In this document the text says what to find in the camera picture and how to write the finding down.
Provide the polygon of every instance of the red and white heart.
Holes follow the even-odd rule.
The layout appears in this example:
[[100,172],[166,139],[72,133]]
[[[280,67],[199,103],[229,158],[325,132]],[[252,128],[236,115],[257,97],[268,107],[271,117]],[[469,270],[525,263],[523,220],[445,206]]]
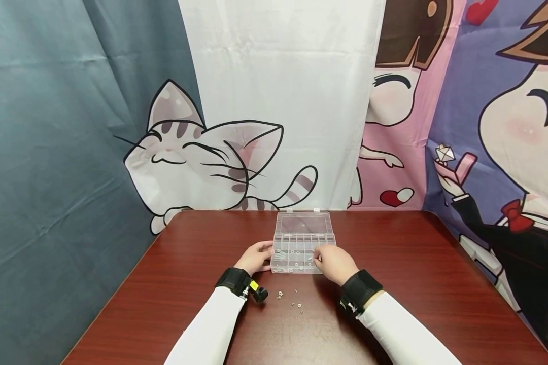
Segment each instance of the red and white heart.
[[401,191],[385,191],[380,194],[380,201],[387,206],[397,208],[414,196],[414,190],[411,188],[404,188]]

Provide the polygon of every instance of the clear plastic organizer box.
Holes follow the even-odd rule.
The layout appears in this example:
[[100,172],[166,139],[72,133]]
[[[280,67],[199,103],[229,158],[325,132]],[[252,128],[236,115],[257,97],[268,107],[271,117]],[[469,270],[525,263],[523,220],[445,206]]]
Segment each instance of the clear plastic organizer box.
[[336,245],[328,212],[279,212],[274,233],[273,273],[320,274],[314,250]]

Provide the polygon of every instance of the pink fabric backdrop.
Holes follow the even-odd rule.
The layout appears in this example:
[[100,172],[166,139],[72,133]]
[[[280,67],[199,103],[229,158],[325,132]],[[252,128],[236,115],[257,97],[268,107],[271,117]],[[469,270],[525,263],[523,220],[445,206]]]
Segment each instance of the pink fabric backdrop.
[[[420,75],[416,101],[408,119],[390,127],[366,124],[363,145],[395,154],[404,163],[404,168],[390,168],[384,161],[360,158],[358,168],[362,182],[362,201],[359,205],[351,206],[350,210],[422,209],[426,193],[425,145],[465,3],[465,0],[454,1],[446,39],[431,66]],[[407,202],[398,207],[390,207],[381,202],[382,192],[398,192],[404,188],[414,191],[414,195]]]

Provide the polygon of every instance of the white shirt collar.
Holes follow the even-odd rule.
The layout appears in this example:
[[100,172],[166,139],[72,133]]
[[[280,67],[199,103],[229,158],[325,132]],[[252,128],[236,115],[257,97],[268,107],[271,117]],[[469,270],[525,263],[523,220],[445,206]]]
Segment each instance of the white shirt collar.
[[[526,218],[530,218],[531,220],[533,220],[533,226],[540,228],[541,230],[548,231],[548,219],[542,218],[541,216],[538,216],[538,215],[532,215],[528,213],[523,213],[522,215],[525,216]],[[507,226],[508,225],[507,217],[500,220],[500,222],[498,222],[497,225]]]

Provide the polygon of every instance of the white fabric backdrop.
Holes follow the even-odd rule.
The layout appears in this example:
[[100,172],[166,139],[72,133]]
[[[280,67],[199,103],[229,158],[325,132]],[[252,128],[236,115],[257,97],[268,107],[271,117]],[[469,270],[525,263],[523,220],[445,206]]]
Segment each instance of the white fabric backdrop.
[[373,83],[385,0],[180,0],[208,127],[281,124],[258,196],[305,165],[319,180],[297,207],[344,209]]

